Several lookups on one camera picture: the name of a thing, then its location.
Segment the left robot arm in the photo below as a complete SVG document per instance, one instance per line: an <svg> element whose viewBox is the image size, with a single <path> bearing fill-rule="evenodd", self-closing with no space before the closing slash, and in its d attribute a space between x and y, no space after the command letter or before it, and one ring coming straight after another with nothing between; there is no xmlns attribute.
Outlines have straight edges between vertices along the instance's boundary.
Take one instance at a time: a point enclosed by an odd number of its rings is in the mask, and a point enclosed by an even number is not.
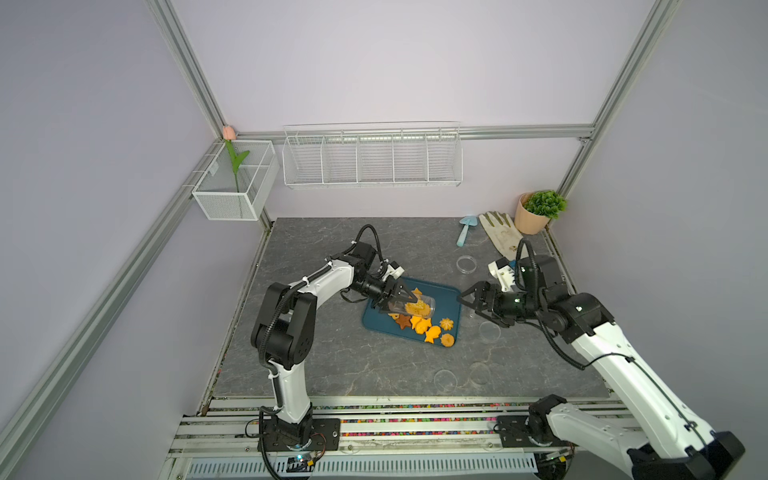
<svg viewBox="0 0 768 480"><path fill-rule="evenodd" d="M306 389L304 361L314 343L318 309L335 295L354 291L382 313L419 298L407 288L403 268L387 259L377 230L363 225L349 247L323 266L290 284L271 284L261 303L251 345L268 371L275 406L262 409L260 421L289 444L307 445L313 435L313 407Z"/></svg>

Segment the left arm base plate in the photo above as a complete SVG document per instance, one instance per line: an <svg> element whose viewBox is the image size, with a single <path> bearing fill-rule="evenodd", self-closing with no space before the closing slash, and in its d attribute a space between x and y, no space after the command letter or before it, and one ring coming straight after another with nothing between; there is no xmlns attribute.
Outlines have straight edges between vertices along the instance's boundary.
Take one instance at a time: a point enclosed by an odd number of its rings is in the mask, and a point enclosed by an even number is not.
<svg viewBox="0 0 768 480"><path fill-rule="evenodd" d="M257 435L267 452L337 451L341 440L341 420L312 418L298 424L267 417Z"/></svg>

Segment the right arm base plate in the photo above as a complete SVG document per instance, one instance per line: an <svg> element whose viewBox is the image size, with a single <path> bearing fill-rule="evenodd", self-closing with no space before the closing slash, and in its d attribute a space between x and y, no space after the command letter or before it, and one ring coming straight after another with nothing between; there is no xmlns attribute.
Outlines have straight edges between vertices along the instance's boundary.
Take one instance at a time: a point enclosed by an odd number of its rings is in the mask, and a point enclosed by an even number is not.
<svg viewBox="0 0 768 480"><path fill-rule="evenodd" d="M542 428L529 425L527 415L499 415L492 431L503 448L565 448L568 442L554 437Z"/></svg>

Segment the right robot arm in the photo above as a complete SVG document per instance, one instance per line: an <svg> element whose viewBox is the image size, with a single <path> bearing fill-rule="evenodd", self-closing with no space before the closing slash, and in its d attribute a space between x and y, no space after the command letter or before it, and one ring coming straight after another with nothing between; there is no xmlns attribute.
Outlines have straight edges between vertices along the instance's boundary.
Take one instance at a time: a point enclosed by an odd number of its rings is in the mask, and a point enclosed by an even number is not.
<svg viewBox="0 0 768 480"><path fill-rule="evenodd" d="M595 369L639 428L627 432L550 394L530 404L526 417L498 420L502 439L582 447L632 479L723 479L733 470L746 452L743 443L688 408L595 296L570 293L556 259L535 254L522 239L510 265L515 290L480 281L460 293L458 302L500 327L526 324L541 331L570 366Z"/></svg>

